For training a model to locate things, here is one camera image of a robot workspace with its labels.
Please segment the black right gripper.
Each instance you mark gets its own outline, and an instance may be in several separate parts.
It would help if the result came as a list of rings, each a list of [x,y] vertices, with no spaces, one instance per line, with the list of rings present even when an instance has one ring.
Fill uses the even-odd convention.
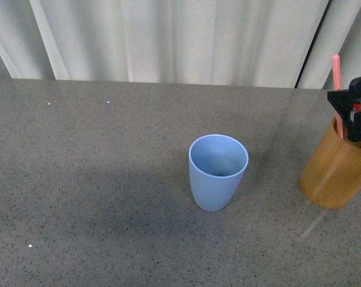
[[[327,96],[347,128],[347,139],[361,142],[361,77],[353,79],[348,90],[329,91]]]

